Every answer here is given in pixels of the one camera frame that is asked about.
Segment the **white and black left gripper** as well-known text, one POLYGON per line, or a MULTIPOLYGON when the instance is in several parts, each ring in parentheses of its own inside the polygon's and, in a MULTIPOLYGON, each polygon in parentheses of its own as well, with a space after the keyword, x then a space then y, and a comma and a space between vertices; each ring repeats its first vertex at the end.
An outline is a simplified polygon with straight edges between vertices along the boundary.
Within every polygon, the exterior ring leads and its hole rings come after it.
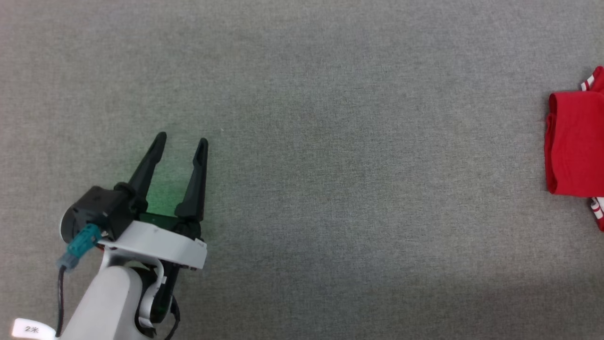
POLYGON ((134 194, 130 200, 134 213, 142 213, 115 241, 102 239, 104 246, 100 269, 117 265, 117 258, 151 264, 154 260, 201 270, 207 259, 207 244, 200 237, 177 234, 171 228, 184 220, 201 222, 204 218, 205 191, 209 142, 201 138, 192 159, 193 171, 182 202, 175 208, 175 216, 144 213, 148 208, 147 194, 155 168, 164 153, 168 135, 160 132, 151 143, 128 181, 134 194))

